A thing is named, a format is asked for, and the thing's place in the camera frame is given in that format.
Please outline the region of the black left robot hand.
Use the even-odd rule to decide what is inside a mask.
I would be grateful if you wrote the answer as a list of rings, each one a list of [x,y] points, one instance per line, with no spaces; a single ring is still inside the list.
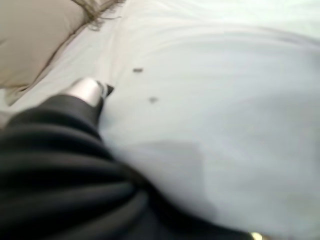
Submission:
[[[1,130],[1,239],[250,240],[182,213],[114,159],[98,133],[113,89],[77,80]]]

